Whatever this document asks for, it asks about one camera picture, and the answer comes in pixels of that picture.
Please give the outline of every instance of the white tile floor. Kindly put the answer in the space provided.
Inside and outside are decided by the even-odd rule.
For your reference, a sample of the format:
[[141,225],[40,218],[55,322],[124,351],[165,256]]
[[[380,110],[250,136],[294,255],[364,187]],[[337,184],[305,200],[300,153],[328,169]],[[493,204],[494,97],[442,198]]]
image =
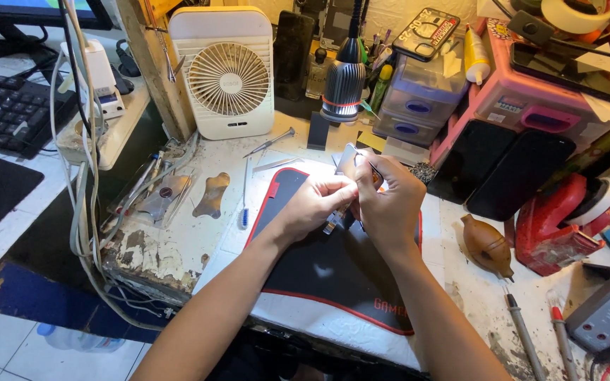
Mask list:
[[34,321],[0,315],[0,381],[125,381],[150,348],[127,341],[112,353],[62,351],[36,328]]

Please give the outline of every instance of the water bottle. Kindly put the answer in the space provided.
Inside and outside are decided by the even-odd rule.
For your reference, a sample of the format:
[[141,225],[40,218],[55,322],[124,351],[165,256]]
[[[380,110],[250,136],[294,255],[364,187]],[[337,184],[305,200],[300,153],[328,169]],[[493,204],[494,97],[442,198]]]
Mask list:
[[84,353],[112,353],[126,342],[124,339],[103,338],[44,323],[37,326],[37,334],[44,336],[46,342],[55,349],[74,349]]

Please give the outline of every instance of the desk lamp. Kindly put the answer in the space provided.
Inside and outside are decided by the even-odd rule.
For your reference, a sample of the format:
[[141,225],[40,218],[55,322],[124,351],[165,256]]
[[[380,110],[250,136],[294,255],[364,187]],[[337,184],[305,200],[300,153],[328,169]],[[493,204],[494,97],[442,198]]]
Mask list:
[[357,107],[361,103],[361,91],[366,78],[366,67],[361,62],[364,47],[359,41],[362,3],[363,0],[354,0],[350,31],[327,72],[319,113],[330,121],[344,123],[357,120]]

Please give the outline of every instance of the monitor stand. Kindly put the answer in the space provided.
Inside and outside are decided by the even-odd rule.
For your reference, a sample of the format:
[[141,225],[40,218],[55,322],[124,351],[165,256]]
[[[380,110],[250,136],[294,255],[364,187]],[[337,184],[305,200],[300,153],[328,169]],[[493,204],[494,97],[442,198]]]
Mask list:
[[[54,55],[51,51],[40,47],[38,37],[25,35],[17,26],[8,23],[0,23],[0,35],[4,37],[0,42],[0,58],[14,54],[27,54],[35,65],[48,62],[45,68],[53,67]],[[51,83],[52,71],[45,70],[41,73]],[[59,84],[62,83],[62,77],[58,75],[56,81],[59,81]]]

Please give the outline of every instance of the white desk fan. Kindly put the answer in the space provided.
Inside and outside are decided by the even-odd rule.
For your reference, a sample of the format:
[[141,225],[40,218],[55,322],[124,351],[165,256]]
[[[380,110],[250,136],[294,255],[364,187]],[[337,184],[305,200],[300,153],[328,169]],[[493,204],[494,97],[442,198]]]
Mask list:
[[272,25],[257,7],[182,7],[169,22],[197,128],[210,140],[275,122]]

